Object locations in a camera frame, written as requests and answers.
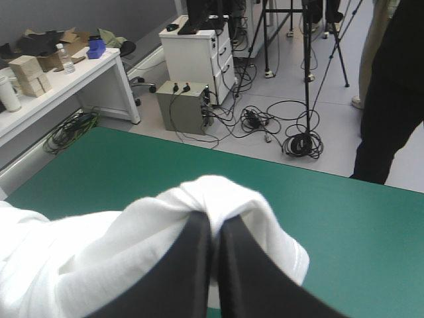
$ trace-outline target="white sneaker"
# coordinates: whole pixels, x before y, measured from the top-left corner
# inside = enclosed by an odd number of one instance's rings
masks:
[[[359,96],[354,96],[352,98],[352,102],[351,102],[352,106],[357,108],[357,109],[364,109],[363,104],[360,102],[360,98]]]
[[[312,28],[311,28],[311,33],[315,33],[317,32],[319,25],[321,24],[321,22],[318,23],[312,23]]]
[[[340,23],[335,23],[335,26],[336,26],[337,33],[340,33]],[[333,25],[331,23],[327,23],[327,26],[325,27],[325,30],[327,32],[330,32],[331,34],[334,33]]]

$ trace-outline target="green table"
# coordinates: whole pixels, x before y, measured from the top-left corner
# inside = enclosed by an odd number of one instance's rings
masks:
[[[203,174],[264,194],[309,253],[304,286],[329,305],[351,317],[424,317],[420,193],[96,128],[7,201],[57,219],[121,210]]]

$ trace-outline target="tripod leg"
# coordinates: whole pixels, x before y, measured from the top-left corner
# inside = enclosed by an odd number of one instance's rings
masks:
[[[293,28],[293,0],[290,0],[290,29],[287,32],[287,37],[292,38],[294,36],[294,28]]]
[[[336,24],[333,22],[332,23],[333,26],[333,34],[334,34],[334,39],[336,41],[336,47],[337,47],[337,51],[339,51],[339,58],[340,58],[340,63],[342,64],[342,71],[343,71],[343,76],[344,76],[344,81],[345,81],[345,87],[349,87],[349,81],[347,79],[347,74],[346,74],[346,68],[345,68],[345,61],[343,60],[343,55],[342,55],[342,49],[340,47],[340,38],[339,38],[339,32],[337,32],[336,29]]]
[[[264,7],[266,7],[266,5],[268,3],[268,0],[263,0],[263,2],[264,2]],[[254,48],[254,45],[256,44],[256,39],[258,38],[260,25],[262,24],[262,19],[264,18],[265,14],[266,14],[265,10],[262,9],[262,12],[261,12],[260,18],[259,18],[259,22],[258,22],[258,26],[256,27],[256,31],[254,33],[252,44],[250,45],[250,48],[248,50],[249,55],[248,55],[248,57],[246,59],[246,62],[244,63],[243,73],[242,73],[242,75],[240,77],[240,83],[238,84],[237,92],[235,93],[235,97],[238,97],[239,94],[240,94],[240,89],[241,89],[241,87],[243,85],[243,79],[244,79],[244,77],[246,75],[246,70],[247,70],[247,67],[249,66],[250,59],[252,58],[253,48]]]
[[[266,5],[267,1],[262,2],[262,12],[264,12],[264,49],[265,49],[265,78],[273,78],[274,74],[270,70],[268,59],[268,22],[266,20]]]
[[[309,74],[311,73],[311,29],[307,24],[312,21],[311,12],[302,1],[303,11],[303,55],[305,57],[305,104],[306,104],[306,134],[311,132],[309,114]]]

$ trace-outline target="plastic bottle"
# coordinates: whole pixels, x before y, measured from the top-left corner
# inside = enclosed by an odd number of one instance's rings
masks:
[[[8,111],[18,111],[21,103],[13,91],[12,84],[7,76],[0,76],[0,101]]]
[[[56,47],[58,48],[59,59],[64,66],[65,74],[71,74],[75,72],[74,63],[72,63],[71,57],[69,56],[68,52],[66,52],[64,45],[59,43],[56,45]]]

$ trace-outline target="tripod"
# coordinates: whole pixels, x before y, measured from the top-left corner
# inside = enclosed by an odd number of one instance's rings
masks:
[[[334,36],[334,40],[336,42],[335,47],[333,48],[333,52],[330,55],[330,59],[334,58],[335,50],[337,50],[339,52],[340,63],[341,63],[341,66],[342,66],[342,71],[343,71],[343,76],[344,76],[344,82],[345,82],[344,86],[350,87],[349,81],[347,79],[347,74],[346,74],[345,61],[343,60],[342,49],[340,47],[341,38],[340,38],[339,32],[336,28],[335,12],[333,12],[333,8],[332,8],[331,5],[327,6],[327,8],[330,9],[329,15],[331,16],[331,27],[333,28],[333,36]],[[327,38],[327,37],[328,37],[328,31],[326,30],[323,38]]]
[[[242,76],[240,78],[240,83],[238,84],[237,91],[235,93],[235,97],[238,97],[240,94],[240,89],[242,87],[244,76],[246,75],[246,70],[248,65],[250,64],[250,59],[252,58],[252,51],[258,37],[258,33],[260,30],[260,26],[262,22],[264,23],[264,41],[265,41],[265,61],[266,61],[266,72],[270,72],[269,64],[268,64],[268,34],[267,34],[267,21],[266,21],[266,13],[289,13],[290,14],[290,32],[293,32],[293,13],[302,13],[303,14],[303,55],[305,58],[305,117],[306,117],[306,126],[305,132],[299,134],[298,138],[295,138],[293,141],[296,144],[291,144],[291,150],[296,156],[307,156],[310,154],[312,149],[312,139],[311,139],[311,111],[309,107],[309,78],[311,73],[311,28],[308,27],[308,24],[312,23],[312,11],[310,9],[310,2],[313,0],[302,0],[302,9],[293,9],[293,0],[291,0],[291,8],[290,9],[267,9],[268,0],[262,0],[262,12],[260,14],[258,26],[256,27],[256,31],[254,34],[254,38],[250,48],[248,49],[249,55],[244,64]]]

